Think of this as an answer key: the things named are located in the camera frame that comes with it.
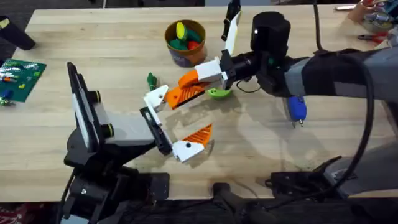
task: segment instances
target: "black mount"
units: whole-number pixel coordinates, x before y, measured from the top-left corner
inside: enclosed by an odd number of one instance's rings
[[[257,201],[245,200],[231,192],[227,183],[213,184],[213,201],[216,205],[227,207],[233,214],[232,223],[278,224],[285,223],[267,212]]]
[[[132,147],[105,144],[103,150],[86,153],[80,130],[76,129],[67,146],[65,164],[75,168],[75,179],[63,207],[65,219],[76,215],[89,220],[89,224],[109,217],[114,220],[113,215],[122,202],[169,197],[169,174],[140,174],[136,169],[123,166],[152,149],[154,143]]]
[[[324,162],[313,171],[273,172],[271,178],[265,181],[265,185],[272,190],[276,199],[289,199],[324,191],[331,187],[331,184],[323,176],[325,169],[338,159],[341,159],[341,156]],[[327,198],[341,199],[343,197],[334,191],[310,199],[315,202],[324,202]]]

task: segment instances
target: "green toy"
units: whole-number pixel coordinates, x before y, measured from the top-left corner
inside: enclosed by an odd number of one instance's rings
[[[188,50],[187,48],[187,43],[183,42],[179,39],[175,39],[170,41],[170,46],[172,46],[172,48],[177,49],[177,50]]]
[[[155,90],[157,87],[157,78],[152,74],[152,72],[149,72],[148,77],[147,77],[147,83],[149,85],[149,90]]]
[[[218,90],[216,88],[212,88],[207,90],[207,94],[209,94],[213,99],[219,100],[225,98],[231,94],[232,90]]]
[[[187,40],[193,40],[197,43],[201,43],[202,39],[195,31],[187,29],[182,22],[178,22],[175,28],[177,38],[186,42]]]

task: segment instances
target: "black knob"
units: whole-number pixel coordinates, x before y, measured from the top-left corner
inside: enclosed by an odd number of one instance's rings
[[[101,102],[101,94],[99,91],[89,91],[87,98],[92,103],[100,103]]]
[[[101,131],[104,138],[111,138],[114,136],[114,129],[112,124],[102,124]]]

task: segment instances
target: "wooden tabletop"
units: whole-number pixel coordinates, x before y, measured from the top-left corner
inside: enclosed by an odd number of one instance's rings
[[[333,8],[320,6],[324,48],[372,49],[356,40],[362,28]],[[310,56],[316,50],[312,10],[312,6],[243,7],[234,52],[250,50],[251,22],[257,13],[279,11],[292,24],[288,54]],[[225,7],[36,10],[27,32],[37,47],[18,49],[13,58],[46,63],[47,68],[26,103],[0,108],[0,202],[60,200],[71,172],[63,164],[66,143],[75,128],[66,62],[77,65],[89,89],[101,92],[107,110],[139,114],[142,97],[149,91],[149,72],[174,87],[189,71],[173,63],[164,40],[166,27],[178,19],[200,22],[212,59],[224,46],[225,13]],[[242,87],[252,90],[257,83],[252,80]],[[281,98],[263,91],[246,94],[235,87],[233,93],[223,101],[204,95],[159,114],[169,134],[178,139],[213,123],[213,141],[206,152],[181,164],[153,149],[128,165],[142,172],[168,172],[173,199],[209,198],[212,183],[221,181],[243,197],[264,198],[272,197],[262,186],[271,172],[311,170],[356,151],[364,127],[362,99],[306,97],[308,118],[303,128],[293,129]],[[378,101],[369,147],[395,138]]]

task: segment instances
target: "orange gripper pad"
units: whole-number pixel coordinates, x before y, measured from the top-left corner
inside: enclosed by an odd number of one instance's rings
[[[183,141],[190,141],[190,142],[196,142],[196,143],[200,143],[203,146],[206,147],[207,143],[210,140],[211,137],[211,129],[212,129],[212,124],[208,125],[204,128],[202,128],[201,130],[191,134],[190,136],[186,137],[185,139],[183,139]]]
[[[196,69],[190,70],[188,73],[186,73],[183,77],[180,78],[178,81],[178,86],[180,88],[186,88],[188,86],[192,86],[194,84],[197,84],[198,81],[198,73]]]
[[[166,93],[165,100],[174,110],[184,103],[187,103],[190,100],[193,100],[196,97],[204,94],[204,87],[207,85],[208,83],[200,83],[198,85],[193,85],[186,88],[175,87]]]

